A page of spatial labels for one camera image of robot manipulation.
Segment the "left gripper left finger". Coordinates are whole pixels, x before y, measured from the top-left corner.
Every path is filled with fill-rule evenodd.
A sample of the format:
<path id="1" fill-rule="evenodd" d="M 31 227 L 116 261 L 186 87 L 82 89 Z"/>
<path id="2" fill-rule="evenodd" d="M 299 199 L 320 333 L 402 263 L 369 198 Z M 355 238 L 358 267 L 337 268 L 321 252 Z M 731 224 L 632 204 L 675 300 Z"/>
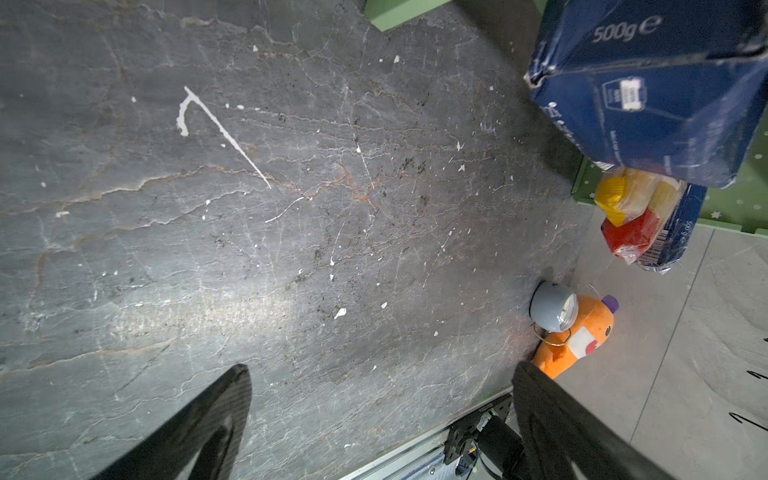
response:
<path id="1" fill-rule="evenodd" d="M 228 479 L 252 399 L 248 367 L 236 364 L 97 479 Z"/>

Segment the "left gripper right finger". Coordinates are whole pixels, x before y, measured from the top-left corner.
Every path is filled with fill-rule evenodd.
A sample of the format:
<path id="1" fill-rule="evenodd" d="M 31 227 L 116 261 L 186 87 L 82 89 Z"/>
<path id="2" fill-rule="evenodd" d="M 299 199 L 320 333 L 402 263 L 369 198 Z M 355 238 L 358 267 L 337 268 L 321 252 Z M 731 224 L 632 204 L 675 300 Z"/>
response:
<path id="1" fill-rule="evenodd" d="M 517 364 L 513 401 L 532 479 L 669 479 L 530 362 Z"/>

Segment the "yellow spaghetti bag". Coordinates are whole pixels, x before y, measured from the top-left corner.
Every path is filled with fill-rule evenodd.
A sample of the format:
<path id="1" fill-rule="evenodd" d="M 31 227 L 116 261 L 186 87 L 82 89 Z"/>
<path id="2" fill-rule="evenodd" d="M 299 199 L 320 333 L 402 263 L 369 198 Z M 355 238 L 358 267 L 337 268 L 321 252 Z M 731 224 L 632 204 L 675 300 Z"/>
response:
<path id="1" fill-rule="evenodd" d="M 616 227 L 641 217 L 647 210 L 667 220 L 687 186 L 685 181 L 665 175 L 615 167 L 603 174 L 595 191 L 595 203 Z"/>

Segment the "red spaghetti pack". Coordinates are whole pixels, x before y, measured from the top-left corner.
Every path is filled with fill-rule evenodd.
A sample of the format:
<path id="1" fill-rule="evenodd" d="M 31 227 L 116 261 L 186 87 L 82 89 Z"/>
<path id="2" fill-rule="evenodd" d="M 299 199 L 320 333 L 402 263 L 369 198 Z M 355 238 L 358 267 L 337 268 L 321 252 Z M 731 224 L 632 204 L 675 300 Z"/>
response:
<path id="1" fill-rule="evenodd" d="M 634 263 L 651 247 L 660 229 L 661 219 L 650 209 L 619 227 L 608 219 L 601 225 L 602 235 L 612 255 L 626 264 Z"/>

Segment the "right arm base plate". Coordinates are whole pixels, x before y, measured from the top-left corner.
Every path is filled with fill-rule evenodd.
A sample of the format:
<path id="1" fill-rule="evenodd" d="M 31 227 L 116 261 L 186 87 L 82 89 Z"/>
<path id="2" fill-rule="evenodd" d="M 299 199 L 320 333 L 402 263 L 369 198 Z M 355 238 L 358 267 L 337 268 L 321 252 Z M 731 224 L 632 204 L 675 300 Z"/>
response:
<path id="1" fill-rule="evenodd" d="M 512 400 L 510 393 L 503 394 L 452 423 L 444 442 L 444 464 L 474 451 L 500 470 L 501 479 L 511 479 L 523 452 L 521 437 L 506 423 Z"/>

